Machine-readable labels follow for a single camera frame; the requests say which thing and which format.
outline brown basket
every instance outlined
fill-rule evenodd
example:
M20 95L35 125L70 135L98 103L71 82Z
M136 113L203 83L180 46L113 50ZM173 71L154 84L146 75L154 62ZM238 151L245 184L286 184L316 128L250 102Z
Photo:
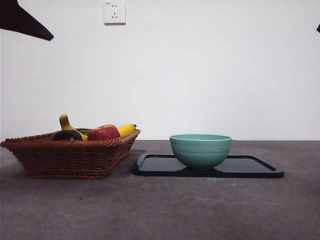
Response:
M31 178L102 179L131 151L140 130L110 140L52 141L54 132L1 142Z

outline outlet faceplate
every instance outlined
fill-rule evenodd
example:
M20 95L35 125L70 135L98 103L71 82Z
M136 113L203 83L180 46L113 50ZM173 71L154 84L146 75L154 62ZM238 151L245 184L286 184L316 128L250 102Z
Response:
M104 25L126 24L126 2L105 0L103 7Z

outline red apple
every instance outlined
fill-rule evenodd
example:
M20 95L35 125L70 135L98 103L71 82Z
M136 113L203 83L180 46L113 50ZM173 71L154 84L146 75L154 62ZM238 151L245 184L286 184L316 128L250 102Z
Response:
M88 141L108 140L120 137L117 127L113 124L93 128L88 133Z

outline banana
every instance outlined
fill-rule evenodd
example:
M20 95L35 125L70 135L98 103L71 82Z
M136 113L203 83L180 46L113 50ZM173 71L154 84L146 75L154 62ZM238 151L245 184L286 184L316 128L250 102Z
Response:
M123 136L123 135L129 134L132 131L134 131L136 129L136 126L137 125L135 125L135 124L125 124L125 125L117 127L117 129L118 129L120 135Z
M73 126L70 125L67 114L62 114L59 117L59 122L60 122L60 125L61 125L61 130L73 129L73 130L78 131L77 129L75 129ZM81 132L79 132L79 133L81 134L81 138L82 138L83 141L88 141L88 137L86 135L82 134Z

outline dark fruit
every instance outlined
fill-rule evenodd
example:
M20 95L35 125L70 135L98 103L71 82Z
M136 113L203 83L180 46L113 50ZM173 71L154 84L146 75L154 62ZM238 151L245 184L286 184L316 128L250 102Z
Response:
M59 140L82 140L80 132L73 129L66 129L58 131L50 137L50 140L59 141Z

